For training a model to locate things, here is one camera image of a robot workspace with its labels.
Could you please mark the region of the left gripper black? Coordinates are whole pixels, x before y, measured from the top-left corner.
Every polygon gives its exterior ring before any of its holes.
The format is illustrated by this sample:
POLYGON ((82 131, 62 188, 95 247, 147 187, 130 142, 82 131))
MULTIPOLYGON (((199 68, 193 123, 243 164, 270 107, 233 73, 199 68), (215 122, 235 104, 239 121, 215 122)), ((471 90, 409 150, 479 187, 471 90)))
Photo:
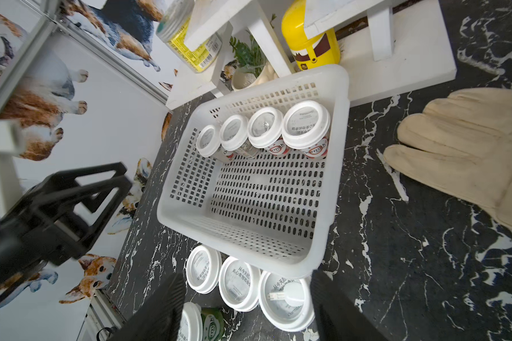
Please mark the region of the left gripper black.
POLYGON ((0 220, 0 285, 89 251, 132 187, 126 172, 121 162, 63 170, 32 187, 21 214, 0 220))

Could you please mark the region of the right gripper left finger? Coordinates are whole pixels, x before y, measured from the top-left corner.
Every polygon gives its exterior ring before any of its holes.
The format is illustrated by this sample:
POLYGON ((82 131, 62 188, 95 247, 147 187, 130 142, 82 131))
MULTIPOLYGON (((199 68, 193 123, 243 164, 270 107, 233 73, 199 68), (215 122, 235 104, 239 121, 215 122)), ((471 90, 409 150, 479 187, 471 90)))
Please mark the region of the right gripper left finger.
POLYGON ((185 296, 183 275, 168 276, 109 340, 177 340, 185 296))

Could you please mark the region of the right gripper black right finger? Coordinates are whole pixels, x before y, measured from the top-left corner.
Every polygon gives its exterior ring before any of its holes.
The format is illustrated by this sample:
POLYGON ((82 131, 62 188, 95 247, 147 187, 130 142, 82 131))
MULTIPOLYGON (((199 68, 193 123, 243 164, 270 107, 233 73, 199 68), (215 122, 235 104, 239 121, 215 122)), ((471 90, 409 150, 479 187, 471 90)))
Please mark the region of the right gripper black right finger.
POLYGON ((385 340, 322 270, 311 275, 310 292, 321 340, 385 340))

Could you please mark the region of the yogurt cup front row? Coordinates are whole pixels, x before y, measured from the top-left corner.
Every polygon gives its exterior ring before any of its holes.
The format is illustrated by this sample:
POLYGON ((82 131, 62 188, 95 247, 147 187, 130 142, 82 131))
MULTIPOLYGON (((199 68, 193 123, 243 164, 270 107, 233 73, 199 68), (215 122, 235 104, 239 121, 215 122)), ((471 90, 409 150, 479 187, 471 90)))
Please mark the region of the yogurt cup front row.
POLYGON ((248 138, 248 122, 248 118, 243 115, 227 118, 220 128, 219 138, 226 151, 235 152, 247 159, 254 159, 259 154, 259 149, 254 147, 248 138))
POLYGON ((325 106, 306 100, 288 109, 282 122, 282 137, 290 149, 309 159, 323 159, 329 149, 331 115, 325 106))
POLYGON ((217 308, 202 308, 192 302, 183 305, 178 341, 217 341, 225 333, 223 314, 217 308))
POLYGON ((254 113, 247 125, 250 143, 273 156, 286 156, 290 148, 282 137, 283 118, 283 113, 274 107, 264 107, 254 113))

